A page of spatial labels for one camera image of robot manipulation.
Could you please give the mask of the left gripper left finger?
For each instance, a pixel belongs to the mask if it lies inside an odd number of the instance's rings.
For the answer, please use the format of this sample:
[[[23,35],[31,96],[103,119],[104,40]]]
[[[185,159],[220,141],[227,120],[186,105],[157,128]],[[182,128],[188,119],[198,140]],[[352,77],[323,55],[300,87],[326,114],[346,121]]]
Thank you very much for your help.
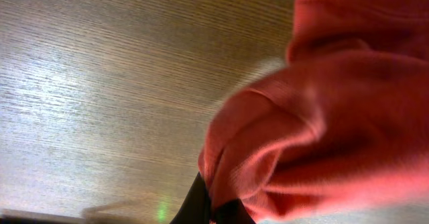
[[[209,224],[210,218],[210,198],[204,180],[198,173],[170,224]]]

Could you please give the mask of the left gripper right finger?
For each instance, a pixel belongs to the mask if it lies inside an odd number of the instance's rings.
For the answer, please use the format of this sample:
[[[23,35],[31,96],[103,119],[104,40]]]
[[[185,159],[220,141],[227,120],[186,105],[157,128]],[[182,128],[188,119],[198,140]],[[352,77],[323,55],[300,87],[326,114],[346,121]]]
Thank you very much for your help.
[[[242,201],[229,201],[214,211],[216,224],[256,224],[246,211]]]

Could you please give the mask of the orange t-shirt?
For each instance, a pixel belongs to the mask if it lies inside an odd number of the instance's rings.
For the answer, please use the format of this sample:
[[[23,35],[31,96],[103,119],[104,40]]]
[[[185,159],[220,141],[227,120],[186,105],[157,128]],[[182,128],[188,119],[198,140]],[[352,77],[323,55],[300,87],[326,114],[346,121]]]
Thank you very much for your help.
[[[289,220],[427,194],[428,0],[295,0],[288,63],[213,119],[213,210]]]

